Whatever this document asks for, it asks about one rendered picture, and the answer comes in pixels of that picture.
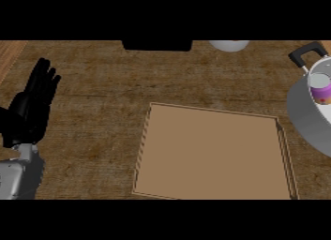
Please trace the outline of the white bowl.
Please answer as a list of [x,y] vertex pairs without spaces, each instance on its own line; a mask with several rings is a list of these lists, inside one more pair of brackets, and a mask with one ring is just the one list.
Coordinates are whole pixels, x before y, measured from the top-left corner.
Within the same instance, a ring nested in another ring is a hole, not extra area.
[[239,52],[245,49],[248,40],[211,40],[210,45],[220,51],[228,53]]

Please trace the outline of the grey metal pot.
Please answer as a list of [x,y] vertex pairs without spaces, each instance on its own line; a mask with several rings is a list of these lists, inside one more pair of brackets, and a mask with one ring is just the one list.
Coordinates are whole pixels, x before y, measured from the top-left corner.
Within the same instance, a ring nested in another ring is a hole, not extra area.
[[331,104],[319,105],[310,94],[309,76],[325,73],[331,77],[331,55],[315,41],[297,48],[288,57],[304,70],[287,94],[287,112],[300,136],[331,157]]

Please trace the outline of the black appliance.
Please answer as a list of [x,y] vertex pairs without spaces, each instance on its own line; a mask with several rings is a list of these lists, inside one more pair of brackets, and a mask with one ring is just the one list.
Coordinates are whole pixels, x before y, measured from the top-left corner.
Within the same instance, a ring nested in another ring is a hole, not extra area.
[[132,51],[170,51],[188,52],[191,50],[191,40],[124,40],[123,47]]

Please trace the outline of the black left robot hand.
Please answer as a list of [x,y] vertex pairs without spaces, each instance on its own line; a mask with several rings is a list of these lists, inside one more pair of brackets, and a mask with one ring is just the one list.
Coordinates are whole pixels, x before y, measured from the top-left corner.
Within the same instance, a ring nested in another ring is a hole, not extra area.
[[21,143],[37,144],[43,139],[59,80],[50,61],[40,58],[24,91],[15,95],[9,108],[0,107],[0,134],[6,148]]

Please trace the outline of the purple can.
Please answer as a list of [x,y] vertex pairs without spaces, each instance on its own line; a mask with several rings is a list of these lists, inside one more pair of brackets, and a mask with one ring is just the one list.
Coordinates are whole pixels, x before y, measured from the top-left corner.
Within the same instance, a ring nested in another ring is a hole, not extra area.
[[319,105],[331,104],[331,77],[325,73],[309,76],[310,94]]

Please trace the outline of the brown wooden tray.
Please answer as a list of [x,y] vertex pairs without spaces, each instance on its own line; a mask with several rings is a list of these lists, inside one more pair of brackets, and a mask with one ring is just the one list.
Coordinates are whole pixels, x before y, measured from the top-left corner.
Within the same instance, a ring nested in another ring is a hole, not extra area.
[[164,199],[296,200],[278,119],[152,102],[132,192]]

